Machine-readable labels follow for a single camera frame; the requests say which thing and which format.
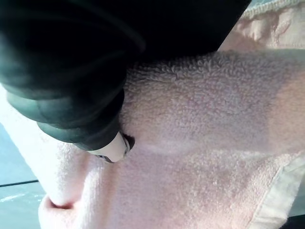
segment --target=black object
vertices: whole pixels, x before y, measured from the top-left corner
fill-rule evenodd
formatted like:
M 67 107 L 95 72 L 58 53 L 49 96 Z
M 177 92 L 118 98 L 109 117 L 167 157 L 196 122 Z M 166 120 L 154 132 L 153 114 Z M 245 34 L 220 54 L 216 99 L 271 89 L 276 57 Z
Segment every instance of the black object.
M 280 229 L 304 229 L 305 228 L 305 215 L 294 216 L 288 218 L 287 222 Z
M 250 0 L 3 0 L 8 101 L 84 150 L 120 129 L 126 65 L 216 51 Z

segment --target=light blue surface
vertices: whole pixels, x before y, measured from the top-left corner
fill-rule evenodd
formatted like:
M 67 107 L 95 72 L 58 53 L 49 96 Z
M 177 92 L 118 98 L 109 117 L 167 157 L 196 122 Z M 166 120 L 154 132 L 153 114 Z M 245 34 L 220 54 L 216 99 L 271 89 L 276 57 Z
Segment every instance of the light blue surface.
M 39 229 L 38 206 L 43 197 L 39 183 L 0 187 L 0 228 Z
M 26 180 L 36 177 L 0 123 L 0 185 Z
M 289 216 L 305 215 L 305 176 L 299 188 L 295 202 L 292 205 Z

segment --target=black handle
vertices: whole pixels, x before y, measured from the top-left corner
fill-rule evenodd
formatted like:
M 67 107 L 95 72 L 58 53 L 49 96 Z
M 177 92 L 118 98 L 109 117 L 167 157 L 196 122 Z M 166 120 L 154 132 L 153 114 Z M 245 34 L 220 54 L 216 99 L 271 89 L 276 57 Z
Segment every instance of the black handle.
M 0 82 L 9 103 L 58 140 L 84 150 L 109 144 L 120 128 L 125 65 L 139 52 L 118 23 L 64 1 L 2 1 Z

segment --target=dark line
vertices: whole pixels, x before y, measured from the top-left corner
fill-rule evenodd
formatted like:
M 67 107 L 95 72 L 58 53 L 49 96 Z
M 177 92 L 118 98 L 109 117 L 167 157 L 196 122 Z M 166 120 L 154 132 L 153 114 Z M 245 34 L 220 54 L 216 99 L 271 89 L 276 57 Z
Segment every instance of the dark line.
M 10 183 L 5 185 L 0 185 L 0 187 L 7 187 L 7 186 L 14 186 L 14 185 L 24 185 L 24 184 L 30 184 L 30 183 L 37 183 L 39 180 L 29 180 L 29 181 L 23 181 L 18 183 Z

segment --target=white tip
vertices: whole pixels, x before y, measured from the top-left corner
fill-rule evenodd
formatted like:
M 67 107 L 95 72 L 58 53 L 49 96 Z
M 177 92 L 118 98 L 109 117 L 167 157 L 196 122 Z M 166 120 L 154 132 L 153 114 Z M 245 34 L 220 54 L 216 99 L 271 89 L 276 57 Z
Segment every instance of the white tip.
M 122 160 L 129 150 L 128 141 L 118 132 L 116 137 L 108 145 L 101 149 L 88 152 L 98 156 L 105 156 L 114 163 Z

